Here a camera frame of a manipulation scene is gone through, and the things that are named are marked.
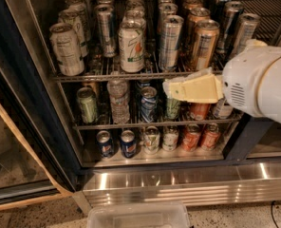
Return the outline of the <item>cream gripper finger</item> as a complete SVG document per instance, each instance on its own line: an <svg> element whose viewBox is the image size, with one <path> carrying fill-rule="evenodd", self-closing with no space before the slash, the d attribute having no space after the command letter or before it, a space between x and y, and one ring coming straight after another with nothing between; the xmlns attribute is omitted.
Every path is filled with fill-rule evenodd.
<svg viewBox="0 0 281 228"><path fill-rule="evenodd" d="M224 97L222 76L208 67L162 83L166 96L188 103L215 104Z"/></svg>
<svg viewBox="0 0 281 228"><path fill-rule="evenodd" d="M250 39L246 42L246 46L247 47L266 47L267 44L260 40Z"/></svg>

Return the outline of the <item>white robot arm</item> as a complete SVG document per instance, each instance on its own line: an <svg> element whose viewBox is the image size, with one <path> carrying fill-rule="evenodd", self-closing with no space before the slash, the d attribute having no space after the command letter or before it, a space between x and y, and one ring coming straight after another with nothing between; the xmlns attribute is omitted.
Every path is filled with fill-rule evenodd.
<svg viewBox="0 0 281 228"><path fill-rule="evenodd" d="M214 104L225 98L230 106L253 117L281 124L281 47L251 39L220 75L205 68L168 80L162 87L172 99Z"/></svg>

